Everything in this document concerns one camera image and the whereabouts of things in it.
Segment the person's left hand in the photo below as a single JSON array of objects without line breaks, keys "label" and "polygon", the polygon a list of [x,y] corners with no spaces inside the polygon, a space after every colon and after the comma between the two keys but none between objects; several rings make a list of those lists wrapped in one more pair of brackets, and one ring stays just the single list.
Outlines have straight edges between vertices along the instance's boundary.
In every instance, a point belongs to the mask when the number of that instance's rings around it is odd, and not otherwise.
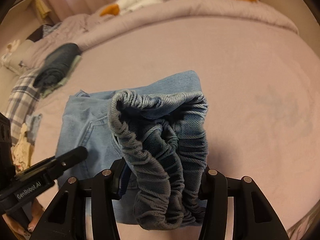
[{"label": "person's left hand", "polygon": [[15,234],[15,236],[18,239],[29,239],[31,236],[31,233],[37,226],[37,223],[39,222],[41,216],[44,213],[43,206],[39,203],[37,199],[35,199],[31,205],[31,222],[28,225],[28,229],[25,230],[23,226],[21,226],[17,221],[15,221],[13,218],[7,215],[3,215],[3,219],[6,222],[6,224],[9,226],[9,228],[12,230],[12,232]]}]

